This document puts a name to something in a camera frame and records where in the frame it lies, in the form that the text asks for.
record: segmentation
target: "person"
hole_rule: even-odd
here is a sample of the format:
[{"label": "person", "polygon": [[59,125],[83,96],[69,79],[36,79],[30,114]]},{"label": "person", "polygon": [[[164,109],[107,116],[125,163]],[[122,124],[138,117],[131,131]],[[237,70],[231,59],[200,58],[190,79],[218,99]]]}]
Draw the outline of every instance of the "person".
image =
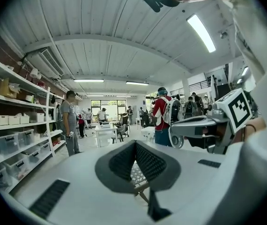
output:
[{"label": "person", "polygon": [[193,97],[189,97],[188,102],[186,102],[184,105],[184,111],[185,111],[184,119],[194,117],[197,109],[198,108],[196,103],[193,102]]},{"label": "person", "polygon": [[[76,114],[72,104],[74,101],[74,91],[68,91],[66,93],[66,100],[63,101],[62,105],[60,106],[60,113],[63,118],[63,134],[66,137],[66,146],[69,156],[79,153],[76,136]],[[72,137],[69,137],[70,132],[74,133]]]},{"label": "person", "polygon": [[164,99],[171,101],[172,98],[167,94],[167,90],[161,87],[157,90],[159,99],[156,100],[154,105],[152,120],[155,124],[155,141],[157,144],[172,147],[169,139],[169,127],[170,125],[163,120],[163,114],[166,110],[167,103]]},{"label": "person", "polygon": [[133,125],[133,110],[131,106],[128,106],[127,110],[128,118],[129,118],[129,125]]},{"label": "person", "polygon": [[102,110],[99,110],[99,112],[97,113],[97,117],[98,117],[98,121],[99,121],[100,125],[102,125],[106,121],[105,111],[106,111],[106,109],[103,108]]},{"label": "person", "polygon": [[84,124],[85,124],[85,122],[84,122],[84,119],[82,118],[81,114],[79,114],[78,117],[79,117],[78,127],[79,127],[79,134],[80,134],[79,138],[84,138],[84,130],[85,130]]},{"label": "person", "polygon": [[92,121],[93,113],[91,113],[91,109],[88,108],[88,111],[85,112],[85,114],[86,114],[86,123],[87,123],[86,125],[87,125],[88,129],[89,129],[89,126],[92,129],[91,121]]},{"label": "person", "polygon": [[144,114],[144,111],[143,111],[143,108],[142,108],[142,107],[140,107],[139,114],[140,114],[140,118],[141,118],[142,115]]},{"label": "person", "polygon": [[202,102],[203,102],[203,115],[206,115],[208,112],[208,106],[212,105],[212,102],[210,101],[210,99],[206,94],[204,95]]},{"label": "person", "polygon": [[192,96],[194,97],[194,101],[197,105],[197,110],[196,110],[195,116],[201,116],[202,115],[202,109],[201,109],[200,98],[198,95],[196,95],[195,92],[192,93]]}]

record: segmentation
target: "white corrugated ceiling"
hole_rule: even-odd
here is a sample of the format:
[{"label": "white corrugated ceiling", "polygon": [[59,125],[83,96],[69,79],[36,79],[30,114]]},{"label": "white corrugated ceiling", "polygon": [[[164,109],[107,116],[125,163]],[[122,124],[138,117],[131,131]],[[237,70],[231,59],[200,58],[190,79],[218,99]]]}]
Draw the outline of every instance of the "white corrugated ceiling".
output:
[{"label": "white corrugated ceiling", "polygon": [[[193,14],[210,33],[215,52],[207,51],[186,21]],[[229,14],[217,0],[163,7],[160,13],[143,0],[14,0],[0,28],[24,52],[50,47],[69,89],[141,94],[235,57],[230,36],[220,39],[220,31],[232,24]],[[72,81],[89,77],[110,81]],[[153,86],[125,85],[127,79]]]}]

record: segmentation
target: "window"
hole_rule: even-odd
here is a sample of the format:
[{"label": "window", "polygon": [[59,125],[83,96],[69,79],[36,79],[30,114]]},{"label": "window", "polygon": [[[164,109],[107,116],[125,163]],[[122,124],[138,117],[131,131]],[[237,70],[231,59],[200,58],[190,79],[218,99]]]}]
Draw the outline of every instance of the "window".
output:
[{"label": "window", "polygon": [[92,122],[97,122],[97,113],[106,108],[108,121],[120,120],[120,116],[126,113],[126,100],[91,100]]}]

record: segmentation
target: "black t-shirt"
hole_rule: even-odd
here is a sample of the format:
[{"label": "black t-shirt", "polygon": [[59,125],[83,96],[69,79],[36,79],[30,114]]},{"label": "black t-shirt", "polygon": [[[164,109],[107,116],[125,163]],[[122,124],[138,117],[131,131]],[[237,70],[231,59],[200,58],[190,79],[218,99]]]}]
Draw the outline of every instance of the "black t-shirt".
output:
[{"label": "black t-shirt", "polygon": [[197,107],[201,107],[201,105],[200,105],[200,98],[199,98],[199,96],[198,95],[196,95],[195,96],[195,103],[196,103],[196,105],[197,105]]},{"label": "black t-shirt", "polygon": [[128,109],[128,110],[127,110],[127,114],[128,114],[128,115],[133,115],[133,110],[132,110],[132,109]]}]

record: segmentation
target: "jeans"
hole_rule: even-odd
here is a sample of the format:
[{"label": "jeans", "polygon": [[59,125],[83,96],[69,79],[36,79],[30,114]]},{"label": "jeans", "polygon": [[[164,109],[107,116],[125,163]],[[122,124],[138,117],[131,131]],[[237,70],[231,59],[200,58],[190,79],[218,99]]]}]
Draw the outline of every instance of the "jeans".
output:
[{"label": "jeans", "polygon": [[129,118],[129,125],[133,124],[133,116],[132,115],[128,115]]},{"label": "jeans", "polygon": [[156,143],[162,146],[172,147],[169,139],[169,128],[156,131]]}]

